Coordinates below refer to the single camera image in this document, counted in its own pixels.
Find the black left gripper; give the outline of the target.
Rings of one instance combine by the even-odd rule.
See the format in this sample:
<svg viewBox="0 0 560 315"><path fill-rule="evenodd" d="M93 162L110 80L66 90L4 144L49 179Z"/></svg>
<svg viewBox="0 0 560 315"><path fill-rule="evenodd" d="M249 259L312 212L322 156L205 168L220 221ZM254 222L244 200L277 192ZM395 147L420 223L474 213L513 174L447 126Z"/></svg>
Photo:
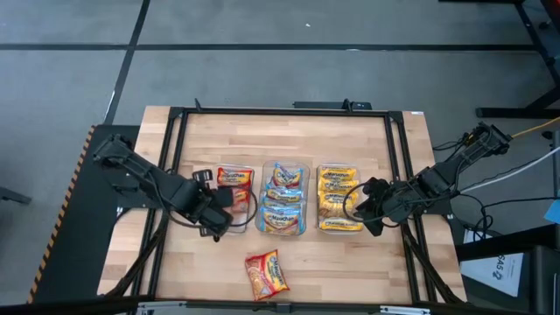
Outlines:
<svg viewBox="0 0 560 315"><path fill-rule="evenodd" d="M210 182L214 176L209 169L194 171L192 178L188 180L191 185L188 197L178 213L191 223L200 225L200 237L211 237L218 241L232 223L232 215L223 207L234 204L233 189L229 186L211 188Z"/></svg>

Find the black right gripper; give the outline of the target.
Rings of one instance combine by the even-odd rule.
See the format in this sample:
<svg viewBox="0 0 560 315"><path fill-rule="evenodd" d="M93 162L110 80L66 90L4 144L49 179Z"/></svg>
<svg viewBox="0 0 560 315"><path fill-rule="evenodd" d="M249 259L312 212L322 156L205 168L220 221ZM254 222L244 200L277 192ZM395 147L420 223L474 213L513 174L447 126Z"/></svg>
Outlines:
<svg viewBox="0 0 560 315"><path fill-rule="evenodd" d="M411 184L399 182L390 187L385 179L372 177L364 183L362 191L368 197L381 197L376 207L358 206L354 213L372 236L382 234L384 218L400 223L414 211L416 192Z"/></svg>

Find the yellow Maruchan ramen pack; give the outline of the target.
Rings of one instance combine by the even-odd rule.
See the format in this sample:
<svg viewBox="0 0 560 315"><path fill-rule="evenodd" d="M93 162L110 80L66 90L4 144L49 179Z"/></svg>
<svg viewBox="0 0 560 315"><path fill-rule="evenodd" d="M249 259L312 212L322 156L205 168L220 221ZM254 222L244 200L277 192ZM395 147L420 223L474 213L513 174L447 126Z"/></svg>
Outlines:
<svg viewBox="0 0 560 315"><path fill-rule="evenodd" d="M335 180L322 178L318 182L318 190L329 193L348 193L358 184L358 180Z"/></svg>
<svg viewBox="0 0 560 315"><path fill-rule="evenodd" d="M319 176L322 179L335 181L353 180L357 170L353 167L322 167L319 169Z"/></svg>
<svg viewBox="0 0 560 315"><path fill-rule="evenodd" d="M344 217L343 201L346 200L346 210L351 211L358 199L358 194L352 192L348 197L344 193L318 192L318 215L324 218Z"/></svg>
<svg viewBox="0 0 560 315"><path fill-rule="evenodd" d="M321 220L318 223L318 228L323 231L360 232L363 229L363 224L349 219L332 217Z"/></svg>

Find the red Maruchan ramen pack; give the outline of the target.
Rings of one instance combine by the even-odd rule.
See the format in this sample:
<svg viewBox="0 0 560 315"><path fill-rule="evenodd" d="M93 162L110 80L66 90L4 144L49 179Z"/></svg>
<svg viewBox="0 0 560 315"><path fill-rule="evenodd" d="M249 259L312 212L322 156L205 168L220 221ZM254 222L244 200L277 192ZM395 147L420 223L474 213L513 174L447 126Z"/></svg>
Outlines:
<svg viewBox="0 0 560 315"><path fill-rule="evenodd" d="M249 202L251 192L246 188L233 188L233 205L231 206L232 214L242 214L249 210Z"/></svg>
<svg viewBox="0 0 560 315"><path fill-rule="evenodd" d="M254 172L251 169L220 166L217 171L218 186L249 188L252 185Z"/></svg>
<svg viewBox="0 0 560 315"><path fill-rule="evenodd" d="M246 258L244 263L255 301L272 298L283 291L290 290L276 249Z"/></svg>

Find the clear plastic bin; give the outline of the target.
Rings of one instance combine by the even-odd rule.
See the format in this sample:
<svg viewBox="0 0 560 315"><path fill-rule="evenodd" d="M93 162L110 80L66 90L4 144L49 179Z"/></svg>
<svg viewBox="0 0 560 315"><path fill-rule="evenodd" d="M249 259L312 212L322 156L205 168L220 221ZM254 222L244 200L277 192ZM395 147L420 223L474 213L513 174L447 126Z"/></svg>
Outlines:
<svg viewBox="0 0 560 315"><path fill-rule="evenodd" d="M216 170L216 179L217 179L217 174L218 174L217 168L220 167L220 166L224 166L224 167L233 167L233 168L248 168L248 169L251 169L251 170L254 172L254 170L253 170L252 168L250 168L250 167L248 167L248 166L244 166L244 165L238 165L238 164L217 164L217 165L216 165L216 168L215 168L215 170ZM250 202L249 202L248 211L247 211L246 213L231 213L231 206L229 206L229 207L223 207L223 209L224 209L227 213L231 214L232 217L233 217L233 219L232 219L232 224L230 225L230 228L228 229L228 232L229 232L230 234L242 234L242 233L244 233L245 230L246 230L246 226L248 225L249 217L251 216L252 211L253 211L253 209L254 209L254 206L253 206L254 202L253 202L253 197L252 197L252 192L253 192L252 186L253 186L253 181L252 181L251 187L246 188L246 189L249 189L250 192L251 192L251 199L250 199Z"/></svg>
<svg viewBox="0 0 560 315"><path fill-rule="evenodd" d="M307 165L302 164L302 163L297 163L297 162L272 161L272 160L270 160L270 161L267 161L267 162L264 163L264 165L262 167L261 188L260 188L260 192L259 192L258 199L257 199L258 203L257 203L257 213L256 213L256 217L255 217L255 227L257 228L257 222L260 219L260 212L264 208L264 206L262 206L262 202L266 199L270 200L269 198L267 198L265 196L266 191L269 188L276 187L271 182L271 177L272 177L273 170L275 168L275 163L279 163L279 164L283 165L284 167L286 167L288 169L291 169L291 170L301 168L304 171L301 186L298 188L298 190L300 190L302 192L302 200L298 203L301 204L300 212L301 212L301 217L302 217L302 229L303 229L302 233L303 233L306 230L306 211L307 211L308 185L309 185L310 170L309 170L309 167Z"/></svg>
<svg viewBox="0 0 560 315"><path fill-rule="evenodd" d="M320 165L317 167L317 226L318 226L318 229L319 229L319 222L320 222L321 220L325 219L324 217L319 216L319 190L318 190L318 182L321 180L321 177L319 176L319 169L322 168L322 167L353 167L353 168L355 168L355 169L357 170L357 174L355 175L355 177L354 177L353 180L358 180L359 183L360 183L360 179L361 179L361 178L360 178L359 170L358 170L354 165L330 163L330 164L320 164ZM355 209L356 204L361 200L361 197L360 197L358 191L352 191L351 193L349 193L349 192L348 192L348 193L345 193L345 195L346 195L347 197L348 197L351 193L357 193L357 194L358 194L358 199L356 200L356 202L355 202L355 204L354 204L354 207L353 207L353 209L352 209L351 211L347 211L347 210L346 210L346 201L347 201L347 200L344 199L342 208L343 208L343 211L344 211L344 215L345 215L345 216L344 216L344 217L338 217L338 218L349 219L349 218L348 218L348 215L354 213L354 209ZM350 235L350 234L359 233L359 232L334 232L334 231L323 231L323 232L328 233L328 234L339 234L339 235Z"/></svg>

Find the black platform hazard stripes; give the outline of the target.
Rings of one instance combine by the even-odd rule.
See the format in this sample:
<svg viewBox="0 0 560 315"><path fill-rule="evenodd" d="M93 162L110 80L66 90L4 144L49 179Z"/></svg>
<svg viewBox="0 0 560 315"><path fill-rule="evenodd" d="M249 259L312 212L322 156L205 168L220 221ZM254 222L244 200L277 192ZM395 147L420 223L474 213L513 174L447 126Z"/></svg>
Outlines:
<svg viewBox="0 0 560 315"><path fill-rule="evenodd" d="M132 208L117 217L121 195L110 185L119 171L95 165L95 148L109 135L131 142L139 128L97 125L90 128L31 286L29 303L96 298L112 290L129 271L146 242L148 211Z"/></svg>

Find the black crossbar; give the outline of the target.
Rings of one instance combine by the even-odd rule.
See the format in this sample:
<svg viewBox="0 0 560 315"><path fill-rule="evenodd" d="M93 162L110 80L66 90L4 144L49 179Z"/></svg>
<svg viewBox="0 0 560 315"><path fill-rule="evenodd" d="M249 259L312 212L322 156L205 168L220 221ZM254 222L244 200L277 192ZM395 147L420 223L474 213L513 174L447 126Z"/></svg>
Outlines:
<svg viewBox="0 0 560 315"><path fill-rule="evenodd" d="M473 304L439 304L417 302L413 304L342 304L305 302L247 302L220 300L154 300L149 296L98 297L51 303L14 304L0 306L0 315L97 315L133 312L139 303L152 301L186 301L186 309L225 309L267 311L280 314L293 312L363 312L380 313L381 305L408 306L430 309L431 315L560 315L560 306L555 311L512 311L478 307Z"/></svg>

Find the blue object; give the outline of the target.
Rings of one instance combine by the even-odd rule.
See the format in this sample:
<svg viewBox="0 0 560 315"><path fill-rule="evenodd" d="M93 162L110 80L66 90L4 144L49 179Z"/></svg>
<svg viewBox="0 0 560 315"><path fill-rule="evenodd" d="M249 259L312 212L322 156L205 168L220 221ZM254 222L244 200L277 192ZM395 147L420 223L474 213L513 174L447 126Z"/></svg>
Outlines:
<svg viewBox="0 0 560 315"><path fill-rule="evenodd" d="M560 199L552 202L546 214L544 215L544 219L560 225Z"/></svg>

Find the black furniture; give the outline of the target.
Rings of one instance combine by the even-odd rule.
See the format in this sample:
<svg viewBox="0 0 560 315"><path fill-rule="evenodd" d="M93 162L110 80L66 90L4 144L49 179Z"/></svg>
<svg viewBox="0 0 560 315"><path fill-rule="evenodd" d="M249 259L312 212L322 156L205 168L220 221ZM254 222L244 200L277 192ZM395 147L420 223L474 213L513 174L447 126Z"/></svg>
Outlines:
<svg viewBox="0 0 560 315"><path fill-rule="evenodd" d="M523 253L518 297L525 296L528 310L553 312L560 306L560 225L549 224L512 234L482 239L466 231L456 247L463 261Z"/></svg>

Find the dark metal foot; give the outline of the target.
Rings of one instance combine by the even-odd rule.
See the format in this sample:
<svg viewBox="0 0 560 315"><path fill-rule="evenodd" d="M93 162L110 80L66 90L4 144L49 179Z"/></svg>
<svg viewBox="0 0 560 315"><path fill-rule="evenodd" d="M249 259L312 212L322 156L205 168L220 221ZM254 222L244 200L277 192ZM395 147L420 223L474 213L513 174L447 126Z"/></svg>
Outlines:
<svg viewBox="0 0 560 315"><path fill-rule="evenodd" d="M0 186L0 200L13 201L23 205L29 205L32 201L30 197L2 186Z"/></svg>

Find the black frame post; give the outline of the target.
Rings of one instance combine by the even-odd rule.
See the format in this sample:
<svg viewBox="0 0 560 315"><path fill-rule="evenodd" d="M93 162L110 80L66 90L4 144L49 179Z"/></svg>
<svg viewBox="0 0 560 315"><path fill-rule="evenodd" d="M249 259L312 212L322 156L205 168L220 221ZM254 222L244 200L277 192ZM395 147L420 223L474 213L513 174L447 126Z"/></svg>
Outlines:
<svg viewBox="0 0 560 315"><path fill-rule="evenodd" d="M156 210L154 208L147 210L142 240L136 259L126 269L116 285L105 293L106 297L124 297L127 291L130 291L131 296L137 296L140 293L146 264L163 247L168 225L169 215L165 210L161 211L158 220L156 220Z"/></svg>
<svg viewBox="0 0 560 315"><path fill-rule="evenodd" d="M415 214L401 225L401 235L412 302L465 304L466 290L448 220L437 214Z"/></svg>

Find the black metal table frame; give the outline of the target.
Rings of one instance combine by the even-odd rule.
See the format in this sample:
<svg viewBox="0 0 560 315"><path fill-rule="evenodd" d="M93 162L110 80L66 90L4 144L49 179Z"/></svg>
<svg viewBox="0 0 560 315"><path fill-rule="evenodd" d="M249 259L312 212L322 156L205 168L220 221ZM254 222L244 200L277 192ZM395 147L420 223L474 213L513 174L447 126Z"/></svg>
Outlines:
<svg viewBox="0 0 560 315"><path fill-rule="evenodd" d="M423 115L407 112L402 124L382 113L368 115L296 115L243 109L212 109L190 115L179 171L218 163L240 164L260 172L265 162L300 162L315 170L325 162L355 165L364 178L402 175L404 157L415 170L434 157ZM299 236L260 232L220 241L196 230L171 225L164 241L158 298L245 301L252 297L244 267L248 256L277 250L290 290L288 302L408 303L401 232L389 228L379 237L368 232L327 234L316 226L316 200L308 199L307 229Z"/></svg>

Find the black bracket bar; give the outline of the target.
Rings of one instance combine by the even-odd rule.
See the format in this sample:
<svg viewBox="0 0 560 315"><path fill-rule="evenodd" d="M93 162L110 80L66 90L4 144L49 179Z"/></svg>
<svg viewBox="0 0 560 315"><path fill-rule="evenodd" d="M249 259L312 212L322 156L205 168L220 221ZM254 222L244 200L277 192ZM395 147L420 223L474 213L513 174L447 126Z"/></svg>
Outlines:
<svg viewBox="0 0 560 315"><path fill-rule="evenodd" d="M372 110L370 102L364 101L295 101L295 109L341 109L341 110Z"/></svg>

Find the silver metal bracket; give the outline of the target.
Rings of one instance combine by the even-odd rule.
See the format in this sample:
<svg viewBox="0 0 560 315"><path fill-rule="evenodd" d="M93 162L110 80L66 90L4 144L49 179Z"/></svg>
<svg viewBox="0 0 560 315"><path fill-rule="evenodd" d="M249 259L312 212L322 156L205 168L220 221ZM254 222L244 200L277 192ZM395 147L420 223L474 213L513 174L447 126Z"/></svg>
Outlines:
<svg viewBox="0 0 560 315"><path fill-rule="evenodd" d="M139 303L133 315L165 315L179 312L187 306L186 301L152 301Z"/></svg>
<svg viewBox="0 0 560 315"><path fill-rule="evenodd" d="M431 315L430 309L396 306L396 305L381 305L380 314L388 315Z"/></svg>

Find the black desk frame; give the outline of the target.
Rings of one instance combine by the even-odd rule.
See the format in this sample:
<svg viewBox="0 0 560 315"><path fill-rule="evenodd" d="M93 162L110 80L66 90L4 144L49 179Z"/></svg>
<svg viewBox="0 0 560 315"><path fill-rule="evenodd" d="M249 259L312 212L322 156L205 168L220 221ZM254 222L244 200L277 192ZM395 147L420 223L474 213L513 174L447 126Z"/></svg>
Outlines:
<svg viewBox="0 0 560 315"><path fill-rule="evenodd" d="M542 58L554 87L538 97L528 105L521 108L476 108L475 114L479 118L507 118L507 119L553 119L560 116L560 108L550 108L555 102L560 102L560 54L552 56L542 42L537 29L546 29L554 25L560 34L560 2L557 0L539 0L547 14L551 14L549 20L535 26L526 12L523 4L526 0L438 0L447 3L478 3L478 4L512 4L528 35L531 44L529 50L536 51Z"/></svg>

